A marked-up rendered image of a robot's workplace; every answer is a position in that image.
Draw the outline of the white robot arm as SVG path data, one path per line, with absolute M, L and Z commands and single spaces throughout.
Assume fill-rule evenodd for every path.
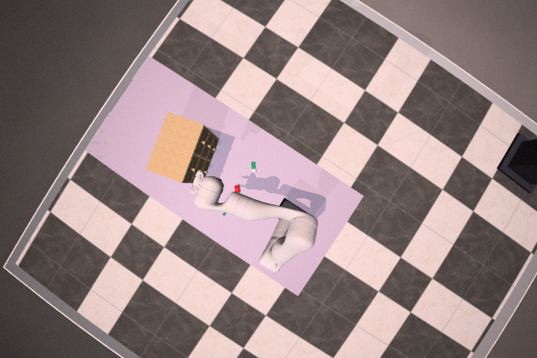
M 258 201 L 238 192 L 232 192 L 225 202 L 219 203 L 223 189 L 220 179 L 204 177 L 194 199 L 195 205 L 202 210 L 225 212 L 249 221 L 280 219 L 260 257 L 260 265 L 276 272 L 294 256 L 314 246 L 318 228 L 315 216 Z

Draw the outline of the small wooden chest of drawers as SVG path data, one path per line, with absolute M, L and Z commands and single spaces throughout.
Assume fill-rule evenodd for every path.
M 181 183 L 183 181 L 192 156 L 205 125 L 168 112 L 152 151 L 147 170 Z M 209 129 L 208 131 L 216 137 Z

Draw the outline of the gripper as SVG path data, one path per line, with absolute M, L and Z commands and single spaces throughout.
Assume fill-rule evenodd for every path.
M 192 184 L 191 193 L 196 194 L 198 191 L 198 188 L 201 184 L 202 179 L 204 178 L 204 173 L 202 171 L 197 171 L 195 179 Z

